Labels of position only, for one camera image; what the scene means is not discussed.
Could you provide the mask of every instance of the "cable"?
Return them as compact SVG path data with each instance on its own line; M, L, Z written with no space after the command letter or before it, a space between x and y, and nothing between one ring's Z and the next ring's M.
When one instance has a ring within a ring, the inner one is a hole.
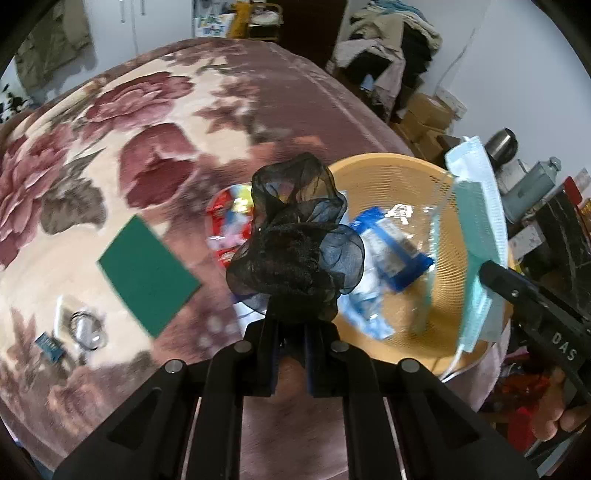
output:
M449 380L448 377L455 370L458 363L460 362L460 358L462 357L463 351L464 345L461 343L457 347L456 354L453 357L452 363L450 363L447 369L441 375L439 375L439 380L441 380L442 382L446 382L447 380Z
M445 77L447 76L447 74L451 71L451 69L454 67L454 65L459 62L462 57L464 56L464 54L466 53L466 50L468 49L468 47L470 46L470 44L472 43L472 39L474 38L474 35L476 35L476 31L478 30L478 28L480 27L480 25L475 26L472 29L472 33L470 34L470 38L468 38L468 41L466 42L466 45L464 45L464 48L462 49L462 51L460 52L460 54L456 57L456 59L450 64L450 66L446 69L445 72L443 72L443 75L441 76L441 78L439 79L439 81L435 84L435 93L437 92L437 89L441 86L441 83L443 82L443 80L445 79Z
M458 375L462 375L463 373L467 372L468 370L470 370L471 368L475 367L478 365L478 363L480 363L480 361L485 357L485 355L490 351L490 349L492 348L492 346L494 345L494 342L488 342L488 346L486 347L486 351L476 360L474 360L471 364L466 365L463 368L460 368L459 370L456 370L455 372L451 373L449 376L447 376L444 380L442 380L443 383L445 382L449 382L452 378L456 378Z

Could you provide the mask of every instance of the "screw head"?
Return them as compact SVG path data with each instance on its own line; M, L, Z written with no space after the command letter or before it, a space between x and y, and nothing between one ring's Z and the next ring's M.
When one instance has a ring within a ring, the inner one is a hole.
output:
M166 365L164 365L164 369L169 374L175 374L183 369L183 363L180 360L169 360L166 362Z
M341 340L335 340L330 344L330 349L334 353L343 353L349 350L349 344L347 342L343 342Z
M402 367L402 369L409 374L414 374L416 372L418 372L418 369L421 368L421 365L416 361L413 360L412 358L407 358L406 360L403 360L402 363L400 364L400 366Z
M238 353L246 353L250 352L252 348L252 343L248 340L240 340L239 342L234 343L234 350Z

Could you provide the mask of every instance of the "sheer black fabric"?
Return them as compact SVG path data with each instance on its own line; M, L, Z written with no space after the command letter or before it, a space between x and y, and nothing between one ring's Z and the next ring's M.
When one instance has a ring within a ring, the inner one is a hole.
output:
M347 200L311 154L258 170L252 177L252 236L226 272L234 295L278 320L332 321L336 301L363 274L359 235L339 222Z

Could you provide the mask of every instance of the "red object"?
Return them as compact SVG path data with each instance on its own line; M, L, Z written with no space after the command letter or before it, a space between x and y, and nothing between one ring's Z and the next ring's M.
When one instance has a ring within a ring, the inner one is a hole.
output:
M536 406L520 407L509 416L507 441L521 453L524 453L535 442L531 431L531 418Z
M238 251L241 245L251 237L252 208L247 213L248 222L242 227L240 235L232 235L231 238L225 237L225 232L227 232L227 229L225 228L225 226L227 226L226 222L232 221L228 219L232 218L230 211L234 205L234 200L235 198L232 196L232 187L228 187L216 193L206 208L210 226L210 229L207 232L207 243L224 268L228 268L234 254Z
M546 375L510 375L500 384L500 392L518 395L525 402L533 403L542 398L550 386L550 377Z
M572 177L566 177L566 180L562 184L562 188L564 189L566 196L569 198L570 203L575 207L581 204L583 197Z

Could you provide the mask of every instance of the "white cabinet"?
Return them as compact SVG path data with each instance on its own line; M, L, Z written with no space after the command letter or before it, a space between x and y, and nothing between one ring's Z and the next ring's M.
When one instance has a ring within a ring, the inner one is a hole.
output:
M85 8L106 69L193 36L193 0L85 0Z
M100 66L107 70L133 59L137 52L131 0L85 0L84 5Z
M193 36L193 0L133 0L138 54Z

